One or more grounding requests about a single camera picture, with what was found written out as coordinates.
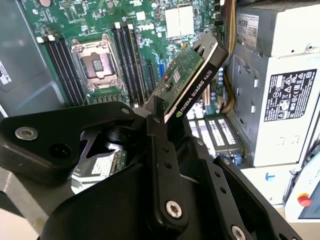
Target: green circuit board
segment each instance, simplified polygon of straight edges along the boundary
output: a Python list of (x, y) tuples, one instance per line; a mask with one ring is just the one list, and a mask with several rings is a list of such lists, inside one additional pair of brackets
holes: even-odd
[[(73, 75), (79, 78), (80, 86), (73, 88), (81, 88), (89, 104), (109, 101), (122, 101), (130, 105), (144, 104), (181, 47), (184, 44), (192, 46), (202, 35), (215, 33), (218, 23), (219, 28), (221, 26), (217, 17), (221, 7), (219, 0), (20, 1), (38, 42), (42, 43), (41, 50), (49, 62), (48, 66), (56, 77), (62, 95), (68, 96), (68, 86), (73, 87), (73, 79), (68, 78), (72, 72), (62, 73), (65, 76), (63, 83), (57, 63), (50, 63), (53, 61), (50, 57), (52, 53), (48, 53), (50, 47), (44, 46), (41, 39), (52, 41), (50, 37), (53, 37), (65, 42), (65, 48), (72, 52), (70, 61), (74, 65)], [(43, 2), (50, 4), (45, 7), (41, 5)], [(181, 22), (181, 25), (174, 25), (177, 21)], [(114, 64), (118, 70), (115, 67), (115, 73), (112, 74), (115, 74), (118, 82), (105, 81), (92, 89), (88, 87), (86, 75), (89, 70), (88, 65), (84, 64), (85, 58), (81, 58), (73, 48), (75, 43), (97, 43), (104, 35), (108, 36), (112, 44), (110, 49), (114, 50)], [(62, 70), (65, 61), (62, 59)], [(99, 68), (102, 63), (93, 65)], [(65, 101), (69, 103), (72, 98), (66, 97)]]
[(202, 62), (203, 59), (187, 44), (171, 62), (163, 79), (152, 93), (164, 100), (164, 114), (170, 110), (177, 97), (181, 95)]

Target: white sticker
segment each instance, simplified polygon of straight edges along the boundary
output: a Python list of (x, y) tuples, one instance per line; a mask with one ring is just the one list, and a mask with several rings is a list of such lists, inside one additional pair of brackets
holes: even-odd
[(255, 49), (257, 46), (259, 16), (239, 13), (236, 20), (238, 41)]
[(0, 61), (0, 81), (3, 85), (6, 85), (11, 82), (11, 78), (9, 77), (9, 74), (7, 73), (5, 66)]

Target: motherboard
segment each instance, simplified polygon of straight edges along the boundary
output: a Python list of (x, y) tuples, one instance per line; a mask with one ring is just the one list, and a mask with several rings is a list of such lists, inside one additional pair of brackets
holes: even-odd
[[(220, 0), (21, 3), (66, 107), (110, 101), (142, 106), (185, 44), (208, 33), (223, 36)], [(222, 84), (211, 88), (201, 103), (214, 114), (225, 91)]]

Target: screw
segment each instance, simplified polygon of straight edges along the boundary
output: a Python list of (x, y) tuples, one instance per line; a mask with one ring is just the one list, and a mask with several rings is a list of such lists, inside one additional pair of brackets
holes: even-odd
[(203, 145), (204, 145), (204, 142), (201, 141), (200, 139), (197, 139), (196, 142), (197, 142), (200, 146), (203, 146)]
[(182, 216), (182, 209), (175, 201), (167, 201), (165, 204), (165, 209), (167, 213), (175, 219), (179, 219)]
[(156, 117), (154, 117), (153, 120), (158, 124), (161, 123), (160, 120), (158, 118), (156, 118)]
[(229, 161), (227, 158), (225, 158), (225, 157), (223, 158), (223, 161), (224, 161), (224, 163), (227, 164), (227, 165), (230, 165), (230, 164), (231, 164), (230, 161)]
[(130, 113), (129, 110), (126, 109), (126, 108), (122, 108), (121, 111), (124, 112), (125, 114), (129, 114)]
[(22, 126), (14, 132), (18, 139), (24, 141), (32, 141), (38, 138), (38, 132), (33, 127)]
[(244, 234), (244, 232), (236, 225), (233, 225), (231, 228), (232, 234), (233, 236), (237, 239), (237, 240), (246, 240), (246, 236)]

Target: black mounting arm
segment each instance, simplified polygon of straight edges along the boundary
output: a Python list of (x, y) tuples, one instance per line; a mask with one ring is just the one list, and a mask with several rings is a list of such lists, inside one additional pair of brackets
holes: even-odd
[[(128, 153), (125, 169), (60, 197), (42, 219), (40, 240), (301, 240), (232, 162), (212, 160), (185, 120), (167, 133), (162, 101), (152, 102), (157, 111), (144, 116), (110, 102), (0, 121), (0, 165), (37, 203), (40, 192), (63, 195), (81, 162)], [(25, 207), (22, 214), (33, 209)]]

